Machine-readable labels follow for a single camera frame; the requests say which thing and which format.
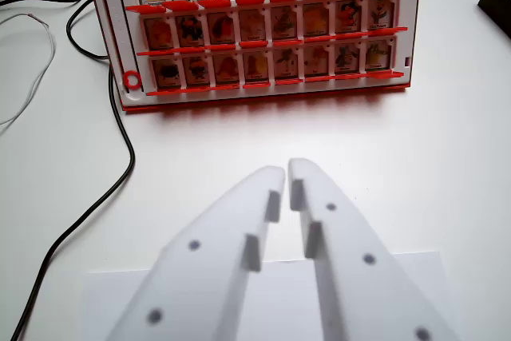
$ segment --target white cable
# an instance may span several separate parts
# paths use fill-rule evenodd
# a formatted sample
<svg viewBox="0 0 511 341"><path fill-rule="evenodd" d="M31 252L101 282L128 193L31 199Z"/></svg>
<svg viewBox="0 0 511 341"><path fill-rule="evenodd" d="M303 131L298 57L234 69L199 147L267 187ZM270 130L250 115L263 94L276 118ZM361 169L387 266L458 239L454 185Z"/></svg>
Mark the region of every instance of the white cable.
<svg viewBox="0 0 511 341"><path fill-rule="evenodd" d="M51 36L50 29L48 28L48 25L46 23L44 23L41 19L37 18L36 16L33 16L32 14L15 14L13 16L8 17L5 20L2 20L0 22L0 26L3 23L8 22L10 19L14 19L14 18L16 18L18 16L28 16L28 17L32 18L33 20L41 23L42 26L45 27L46 33L48 34L48 38L50 38L51 53L50 53L50 58L48 59L48 64L45 65L45 67L42 69L42 71L39 73L39 75L37 75L37 77L35 78L34 82L30 86L29 92L26 95L25 103L23 103L23 105L19 109L19 111L17 111L12 117L8 118L7 120L0 121L0 125L3 125L3 124L8 123L10 121L15 121L23 113L25 108L30 104L30 102L34 98L35 93L38 91L39 84L41 83L41 79L44 76L46 70L50 67L50 64L51 64L51 62L53 60L53 57L55 56L55 42L53 41L53 37Z"/></svg>

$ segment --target red circle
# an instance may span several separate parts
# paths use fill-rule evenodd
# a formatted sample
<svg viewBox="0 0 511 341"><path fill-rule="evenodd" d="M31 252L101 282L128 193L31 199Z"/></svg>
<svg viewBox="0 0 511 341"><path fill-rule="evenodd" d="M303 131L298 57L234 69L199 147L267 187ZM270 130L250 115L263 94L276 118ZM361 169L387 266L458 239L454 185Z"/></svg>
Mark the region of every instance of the red circle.
<svg viewBox="0 0 511 341"><path fill-rule="evenodd" d="M135 85L129 83L129 76L134 76L137 78L137 83ZM124 75L122 75L122 80L125 83L125 87L127 89L139 89L142 86L142 79L137 71L126 71Z"/></svg>

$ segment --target guess who game board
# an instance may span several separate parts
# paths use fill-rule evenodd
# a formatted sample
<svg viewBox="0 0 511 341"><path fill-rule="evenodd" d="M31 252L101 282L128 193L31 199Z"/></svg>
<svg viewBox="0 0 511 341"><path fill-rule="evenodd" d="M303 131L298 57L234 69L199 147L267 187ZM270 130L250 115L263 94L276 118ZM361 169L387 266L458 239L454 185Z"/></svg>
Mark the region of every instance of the guess who game board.
<svg viewBox="0 0 511 341"><path fill-rule="evenodd" d="M418 0L94 0L126 110L407 87Z"/></svg>

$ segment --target gripper jaw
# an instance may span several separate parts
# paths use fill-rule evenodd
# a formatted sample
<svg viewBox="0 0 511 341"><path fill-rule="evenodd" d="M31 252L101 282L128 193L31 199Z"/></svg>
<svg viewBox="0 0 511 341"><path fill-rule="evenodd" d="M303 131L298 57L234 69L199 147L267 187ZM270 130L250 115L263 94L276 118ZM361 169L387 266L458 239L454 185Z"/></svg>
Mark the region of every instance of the gripper jaw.
<svg viewBox="0 0 511 341"><path fill-rule="evenodd" d="M279 220L285 172L265 167L177 235L109 341L232 341L250 271L261 269L268 222Z"/></svg>
<svg viewBox="0 0 511 341"><path fill-rule="evenodd" d="M458 340L318 165L291 160L288 176L305 256L315 261L325 341Z"/></svg>

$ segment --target white table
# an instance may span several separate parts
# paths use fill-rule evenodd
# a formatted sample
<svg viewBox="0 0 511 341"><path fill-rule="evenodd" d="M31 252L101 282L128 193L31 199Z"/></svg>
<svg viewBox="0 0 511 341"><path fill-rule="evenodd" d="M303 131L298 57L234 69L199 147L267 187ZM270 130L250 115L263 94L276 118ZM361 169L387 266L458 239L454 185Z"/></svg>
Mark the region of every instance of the white table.
<svg viewBox="0 0 511 341"><path fill-rule="evenodd" d="M135 171L61 248L26 339L78 340L86 272L150 268L238 180L306 157L328 170L391 252L442 253L466 340L508 340L511 40L477 2L420 0L406 92L123 114ZM57 42L34 101L0 131L0 339L12 334L48 247L128 163L107 66L65 36L76 8L26 2L0 10L0 20L33 12ZM94 12L74 35L105 52ZM2 116L22 102L49 52L46 39L28 18L0 29ZM302 255L299 217L285 204L266 258Z"/></svg>

